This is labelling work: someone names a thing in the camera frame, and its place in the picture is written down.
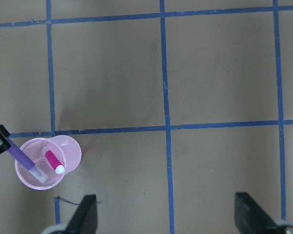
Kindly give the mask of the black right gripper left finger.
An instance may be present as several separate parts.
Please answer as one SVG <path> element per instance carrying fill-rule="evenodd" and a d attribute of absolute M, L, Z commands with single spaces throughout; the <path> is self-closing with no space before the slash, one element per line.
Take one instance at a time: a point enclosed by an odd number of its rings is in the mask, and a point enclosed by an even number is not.
<path fill-rule="evenodd" d="M 67 224 L 45 228 L 42 234 L 95 234 L 98 228 L 96 195 L 85 195 Z"/>

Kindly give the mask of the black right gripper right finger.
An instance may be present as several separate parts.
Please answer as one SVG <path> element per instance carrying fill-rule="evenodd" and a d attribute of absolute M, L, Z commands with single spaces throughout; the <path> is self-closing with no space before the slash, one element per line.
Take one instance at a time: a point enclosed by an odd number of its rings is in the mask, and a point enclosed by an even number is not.
<path fill-rule="evenodd" d="M 234 223 L 240 234 L 293 234 L 293 223 L 273 220 L 246 192 L 235 193 Z"/>

